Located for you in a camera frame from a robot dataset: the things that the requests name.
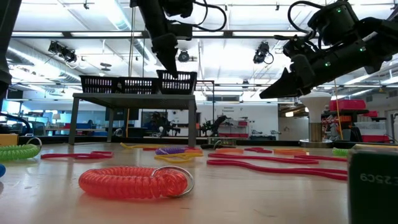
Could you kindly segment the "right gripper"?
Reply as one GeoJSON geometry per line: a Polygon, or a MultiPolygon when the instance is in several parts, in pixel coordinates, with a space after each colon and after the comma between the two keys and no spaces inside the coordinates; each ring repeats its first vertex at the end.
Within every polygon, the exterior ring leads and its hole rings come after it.
{"type": "Polygon", "coordinates": [[[261,99],[302,96],[313,87],[333,79],[335,73],[330,62],[321,60],[311,64],[302,54],[293,56],[291,62],[291,72],[284,68],[281,77],[259,94],[261,99]]]}

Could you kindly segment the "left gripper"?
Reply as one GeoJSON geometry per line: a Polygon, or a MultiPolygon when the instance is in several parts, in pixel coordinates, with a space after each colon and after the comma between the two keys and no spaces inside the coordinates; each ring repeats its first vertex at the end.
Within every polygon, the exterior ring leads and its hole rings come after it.
{"type": "Polygon", "coordinates": [[[145,19],[146,29],[152,41],[152,51],[164,68],[173,76],[178,77],[175,54],[177,40],[169,31],[168,20],[164,16],[149,16],[145,19]]]}

